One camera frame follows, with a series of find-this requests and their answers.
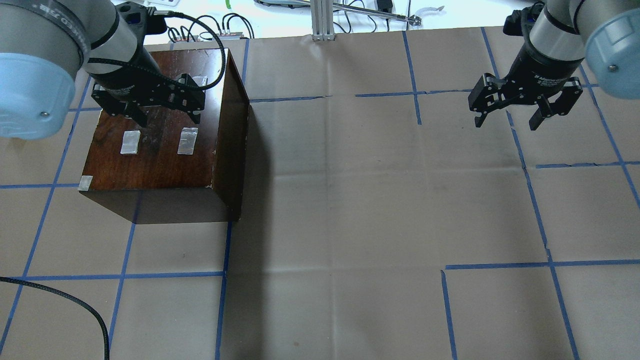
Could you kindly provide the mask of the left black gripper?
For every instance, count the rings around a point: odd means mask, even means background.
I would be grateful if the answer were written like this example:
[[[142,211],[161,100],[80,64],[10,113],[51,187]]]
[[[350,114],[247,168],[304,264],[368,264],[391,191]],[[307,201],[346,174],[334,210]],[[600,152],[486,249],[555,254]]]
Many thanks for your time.
[[[163,75],[145,48],[135,50],[129,61],[93,56],[91,77],[91,97],[110,116],[124,116],[146,128],[142,107],[161,106],[186,113],[195,125],[201,123],[205,90],[187,73],[174,79]]]

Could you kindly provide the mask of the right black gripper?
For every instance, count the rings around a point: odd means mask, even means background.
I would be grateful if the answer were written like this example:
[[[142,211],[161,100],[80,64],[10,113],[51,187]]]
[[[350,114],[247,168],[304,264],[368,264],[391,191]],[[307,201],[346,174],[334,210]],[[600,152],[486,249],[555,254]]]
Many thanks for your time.
[[[505,77],[483,73],[471,90],[468,107],[478,113],[475,127],[482,127],[489,113],[510,105],[538,106],[529,119],[532,132],[551,116],[566,116],[583,93],[574,76],[581,62],[551,59],[523,46]]]

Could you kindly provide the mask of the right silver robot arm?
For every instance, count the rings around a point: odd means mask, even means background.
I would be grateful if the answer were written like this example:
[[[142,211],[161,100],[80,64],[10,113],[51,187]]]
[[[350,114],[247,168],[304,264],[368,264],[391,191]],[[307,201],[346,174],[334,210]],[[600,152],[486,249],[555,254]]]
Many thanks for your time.
[[[566,116],[583,93],[574,75],[587,62],[599,86],[622,100],[639,98],[637,0],[539,0],[514,10],[503,33],[523,45],[503,78],[484,73],[468,96],[475,126],[510,105],[537,106],[529,128]]]

